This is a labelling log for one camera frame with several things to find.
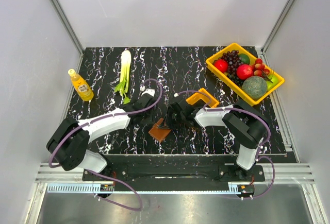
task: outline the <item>white backdrop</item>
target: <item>white backdrop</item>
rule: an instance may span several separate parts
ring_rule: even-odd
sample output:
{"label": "white backdrop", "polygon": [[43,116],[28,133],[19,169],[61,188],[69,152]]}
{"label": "white backdrop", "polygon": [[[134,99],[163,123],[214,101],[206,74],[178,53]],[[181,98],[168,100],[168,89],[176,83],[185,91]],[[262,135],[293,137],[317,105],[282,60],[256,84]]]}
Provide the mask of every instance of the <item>white backdrop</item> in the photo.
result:
{"label": "white backdrop", "polygon": [[277,91],[302,162],[330,218],[329,0],[297,0],[266,54],[285,79]]}
{"label": "white backdrop", "polygon": [[287,0],[59,1],[84,47],[260,47]]}
{"label": "white backdrop", "polygon": [[21,223],[79,53],[49,0],[0,0],[0,216]]}

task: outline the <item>yellow bottle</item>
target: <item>yellow bottle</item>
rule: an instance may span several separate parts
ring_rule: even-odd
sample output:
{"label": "yellow bottle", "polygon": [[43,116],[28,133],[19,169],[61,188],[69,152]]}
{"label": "yellow bottle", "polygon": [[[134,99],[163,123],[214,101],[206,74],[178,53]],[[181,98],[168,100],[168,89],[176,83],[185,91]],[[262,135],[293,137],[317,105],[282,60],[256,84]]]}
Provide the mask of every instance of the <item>yellow bottle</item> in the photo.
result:
{"label": "yellow bottle", "polygon": [[82,100],[90,101],[94,97],[94,94],[87,82],[80,76],[80,74],[76,73],[74,69],[70,69],[68,73],[78,95]]}

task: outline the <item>bunch of grapes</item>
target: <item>bunch of grapes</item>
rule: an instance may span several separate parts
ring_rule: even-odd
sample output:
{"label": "bunch of grapes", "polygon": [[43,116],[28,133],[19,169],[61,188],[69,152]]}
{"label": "bunch of grapes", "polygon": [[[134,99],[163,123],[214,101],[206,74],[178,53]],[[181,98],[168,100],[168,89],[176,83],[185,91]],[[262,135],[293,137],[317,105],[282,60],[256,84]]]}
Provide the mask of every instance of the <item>bunch of grapes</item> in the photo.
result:
{"label": "bunch of grapes", "polygon": [[222,54],[221,59],[228,63],[228,74],[236,76],[236,70],[239,66],[244,64],[241,59],[238,57],[239,51],[232,50],[232,52],[227,52]]}
{"label": "bunch of grapes", "polygon": [[236,74],[228,74],[227,77],[239,87],[241,87],[244,83],[244,80],[239,79]]}

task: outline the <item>marble tabletop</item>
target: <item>marble tabletop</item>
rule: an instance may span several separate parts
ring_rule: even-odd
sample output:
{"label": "marble tabletop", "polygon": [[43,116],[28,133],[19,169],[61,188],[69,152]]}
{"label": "marble tabletop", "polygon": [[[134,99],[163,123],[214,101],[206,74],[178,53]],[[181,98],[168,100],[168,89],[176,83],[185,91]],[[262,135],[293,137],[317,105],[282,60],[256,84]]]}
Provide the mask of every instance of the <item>marble tabletop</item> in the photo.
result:
{"label": "marble tabletop", "polygon": [[[206,66],[206,59],[223,47],[130,47],[129,97],[138,98],[140,85],[145,79],[155,78],[163,86],[163,97],[154,112],[155,122],[164,117],[169,99],[176,92],[205,88],[219,106],[234,104],[239,97],[226,84],[213,75]],[[254,47],[245,47],[257,57]],[[67,116],[75,119],[91,118],[112,111],[122,98],[113,92],[120,77],[120,56],[123,47],[86,48],[79,73],[94,92],[91,102],[82,101],[73,93]],[[271,120],[270,142],[264,153],[285,154],[270,97],[254,106]],[[148,131],[152,125],[135,125],[99,137],[90,144],[90,150],[103,154],[235,154],[238,144],[225,127],[182,128],[172,131],[159,143]]]}

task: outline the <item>green apple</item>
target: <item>green apple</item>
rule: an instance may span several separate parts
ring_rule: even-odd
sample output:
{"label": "green apple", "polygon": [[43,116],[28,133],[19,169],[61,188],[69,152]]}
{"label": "green apple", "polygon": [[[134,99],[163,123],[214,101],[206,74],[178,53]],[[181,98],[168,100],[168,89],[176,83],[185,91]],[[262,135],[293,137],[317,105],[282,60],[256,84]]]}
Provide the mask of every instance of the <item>green apple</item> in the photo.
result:
{"label": "green apple", "polygon": [[268,78],[273,82],[266,81],[267,83],[267,92],[270,91],[273,87],[275,87],[278,84],[278,77],[273,75],[268,75]]}

